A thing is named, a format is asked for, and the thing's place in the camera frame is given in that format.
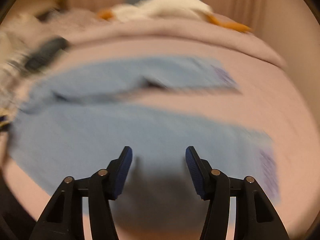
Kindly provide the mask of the pink bed sheet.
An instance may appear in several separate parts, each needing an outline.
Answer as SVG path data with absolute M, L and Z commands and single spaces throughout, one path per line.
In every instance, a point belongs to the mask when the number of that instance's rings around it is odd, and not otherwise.
M 319 217 L 319 133 L 304 99 L 280 68 L 246 54 L 172 37 L 117 38 L 81 45 L 57 62 L 153 54 L 194 54 L 220 60 L 240 92 L 145 93 L 139 103 L 264 130 L 274 142 L 281 201 L 276 210 L 292 239 L 302 239 Z

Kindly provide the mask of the plaid pillow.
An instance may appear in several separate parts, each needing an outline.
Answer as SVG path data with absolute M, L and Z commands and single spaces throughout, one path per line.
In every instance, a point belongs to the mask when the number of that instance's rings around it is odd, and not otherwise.
M 17 87 L 25 74 L 30 49 L 13 33 L 1 32 L 1 110 L 13 110 L 17 105 Z

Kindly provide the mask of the white goose plush toy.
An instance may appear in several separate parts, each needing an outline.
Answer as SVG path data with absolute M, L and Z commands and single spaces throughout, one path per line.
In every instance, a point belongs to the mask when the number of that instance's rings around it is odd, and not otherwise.
M 200 0 L 141 0 L 136 4 L 118 4 L 97 13 L 106 21 L 129 22 L 157 18 L 185 18 L 208 22 L 241 33 L 251 28 L 234 21 L 222 21 L 215 17 L 211 6 Z

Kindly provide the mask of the light blue denim pants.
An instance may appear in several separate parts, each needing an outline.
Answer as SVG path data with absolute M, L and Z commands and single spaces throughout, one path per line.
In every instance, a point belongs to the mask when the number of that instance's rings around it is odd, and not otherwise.
M 183 212 L 195 202 L 184 161 L 185 149 L 194 146 L 228 176 L 254 176 L 278 200 L 266 133 L 128 102 L 148 85 L 188 94 L 238 88 L 218 61 L 201 57 L 139 57 L 73 68 L 32 88 L 10 131 L 11 157 L 53 193 L 63 176 L 88 176 L 130 146 L 133 166 L 116 210 L 135 215 L 160 207 Z

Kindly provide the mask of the pink quilted duvet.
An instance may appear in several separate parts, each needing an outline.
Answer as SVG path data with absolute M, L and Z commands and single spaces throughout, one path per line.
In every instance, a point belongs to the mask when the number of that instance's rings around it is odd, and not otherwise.
M 183 53 L 201 55 L 207 44 L 238 51 L 281 69 L 285 60 L 264 41 L 216 25 L 182 18 L 100 23 L 63 36 L 73 50 L 83 50 L 79 62 L 125 56 Z

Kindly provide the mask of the folded dark denim jeans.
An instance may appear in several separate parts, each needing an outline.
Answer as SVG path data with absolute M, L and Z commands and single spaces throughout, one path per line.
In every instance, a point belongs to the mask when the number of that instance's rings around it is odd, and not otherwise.
M 55 37 L 44 42 L 28 57 L 24 68 L 26 71 L 35 73 L 50 64 L 59 51 L 69 47 L 69 42 L 63 37 Z

